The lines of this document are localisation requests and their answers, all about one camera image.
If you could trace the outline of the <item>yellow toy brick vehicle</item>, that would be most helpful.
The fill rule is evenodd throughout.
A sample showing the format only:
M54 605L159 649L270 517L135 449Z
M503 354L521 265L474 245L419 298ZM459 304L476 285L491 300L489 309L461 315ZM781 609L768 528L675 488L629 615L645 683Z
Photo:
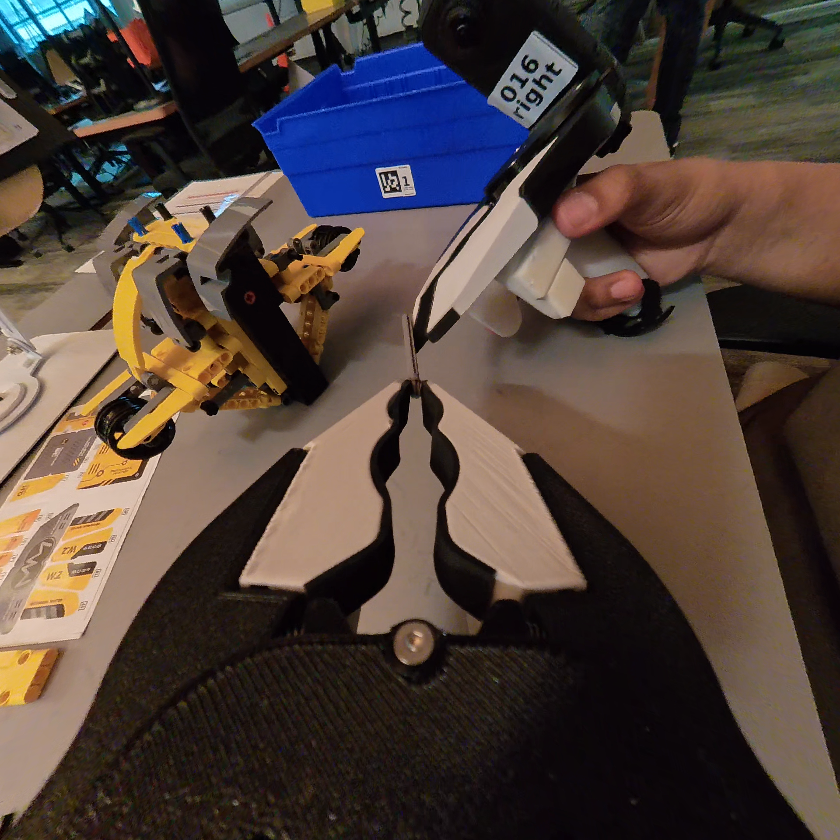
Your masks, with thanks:
M360 255L362 227L310 224L269 252L254 221L268 198L202 210L203 231L152 196L103 231L96 273L113 292L112 329L128 370L83 409L100 440L148 459L175 436L175 416L309 406L329 383L319 363L333 277Z

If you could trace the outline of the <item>person's right hand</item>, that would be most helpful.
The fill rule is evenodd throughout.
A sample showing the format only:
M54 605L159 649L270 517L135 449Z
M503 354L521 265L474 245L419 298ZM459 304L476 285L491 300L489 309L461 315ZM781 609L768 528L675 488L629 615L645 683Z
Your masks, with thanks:
M662 287L696 273L735 280L728 228L742 187L734 162L619 164L560 196L553 221L569 239L607 231Z

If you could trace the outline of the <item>black office chair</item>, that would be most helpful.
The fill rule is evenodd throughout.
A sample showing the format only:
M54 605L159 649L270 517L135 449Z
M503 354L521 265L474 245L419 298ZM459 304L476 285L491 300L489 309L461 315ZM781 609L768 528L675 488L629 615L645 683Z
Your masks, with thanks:
M139 1L139 6L185 127L217 173L275 170L277 161L253 125L258 111L219 2Z

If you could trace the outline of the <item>printed paper sheet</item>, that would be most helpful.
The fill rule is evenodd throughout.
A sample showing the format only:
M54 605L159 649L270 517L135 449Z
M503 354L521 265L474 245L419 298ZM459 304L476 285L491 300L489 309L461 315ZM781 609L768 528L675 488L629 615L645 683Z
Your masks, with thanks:
M259 198L274 189L281 171L194 181L164 199L159 192L144 192L124 204L98 239L98 258L123 244L156 244L168 249L191 246L207 229L203 209L219 217L237 200Z

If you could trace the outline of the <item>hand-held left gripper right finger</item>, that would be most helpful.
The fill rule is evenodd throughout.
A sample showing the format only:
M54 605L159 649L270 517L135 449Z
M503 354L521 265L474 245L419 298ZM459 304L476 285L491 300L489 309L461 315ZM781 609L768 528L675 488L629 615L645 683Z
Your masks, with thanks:
M422 387L437 504L434 567L449 598L473 617L498 601L583 591L585 578L520 447L438 385Z

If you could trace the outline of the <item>flat yellow brick panel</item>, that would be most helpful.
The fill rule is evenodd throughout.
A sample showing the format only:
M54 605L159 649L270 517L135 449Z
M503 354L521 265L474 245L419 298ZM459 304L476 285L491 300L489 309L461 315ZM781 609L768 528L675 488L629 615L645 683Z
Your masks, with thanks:
M1 652L1 708L36 701L49 678L60 651L55 647Z

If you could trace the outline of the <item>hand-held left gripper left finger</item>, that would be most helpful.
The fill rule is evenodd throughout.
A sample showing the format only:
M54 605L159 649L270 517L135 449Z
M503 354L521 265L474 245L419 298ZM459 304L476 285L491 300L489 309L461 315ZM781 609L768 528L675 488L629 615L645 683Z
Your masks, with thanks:
M414 393L392 383L315 437L241 575L243 590L334 600L352 614L388 582L395 547L386 481Z

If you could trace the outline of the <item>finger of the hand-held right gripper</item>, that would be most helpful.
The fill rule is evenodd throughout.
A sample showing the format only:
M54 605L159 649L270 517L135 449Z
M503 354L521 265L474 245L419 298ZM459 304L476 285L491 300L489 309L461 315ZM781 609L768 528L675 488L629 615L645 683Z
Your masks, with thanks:
M483 202L467 217L432 268L415 312L466 312L537 230L539 216L521 189L554 145L551 141L514 175L497 200Z
M520 196L477 207L432 269L422 290L422 342L437 342L537 230Z

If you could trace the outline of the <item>white book stand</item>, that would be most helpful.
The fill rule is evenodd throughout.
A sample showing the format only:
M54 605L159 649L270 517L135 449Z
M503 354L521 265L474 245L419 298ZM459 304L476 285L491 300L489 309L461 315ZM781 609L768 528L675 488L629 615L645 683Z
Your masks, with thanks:
M116 354L111 330L27 339L1 313L1 480L5 480Z

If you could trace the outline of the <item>dark grey axle rod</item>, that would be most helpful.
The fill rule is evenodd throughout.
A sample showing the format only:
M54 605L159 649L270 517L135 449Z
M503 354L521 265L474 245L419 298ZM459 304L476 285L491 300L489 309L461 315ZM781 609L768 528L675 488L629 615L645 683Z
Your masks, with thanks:
M402 330L406 351L407 380L412 387L413 397L420 398L422 395L423 383L419 373L412 318L408 313L404 313L402 315Z

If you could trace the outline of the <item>yellow sticker sheet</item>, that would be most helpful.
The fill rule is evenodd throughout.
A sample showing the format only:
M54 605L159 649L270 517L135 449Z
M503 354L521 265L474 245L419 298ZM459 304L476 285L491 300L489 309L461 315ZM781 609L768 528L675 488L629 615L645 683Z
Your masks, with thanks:
M2 648L85 633L158 465L116 455L93 424L71 408L2 505Z

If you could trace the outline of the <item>blue plastic bin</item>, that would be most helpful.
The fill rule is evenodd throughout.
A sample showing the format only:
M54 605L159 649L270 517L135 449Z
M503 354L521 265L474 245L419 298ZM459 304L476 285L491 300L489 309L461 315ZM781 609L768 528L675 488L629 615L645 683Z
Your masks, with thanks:
M311 217L478 203L528 137L419 43L331 66L255 127Z

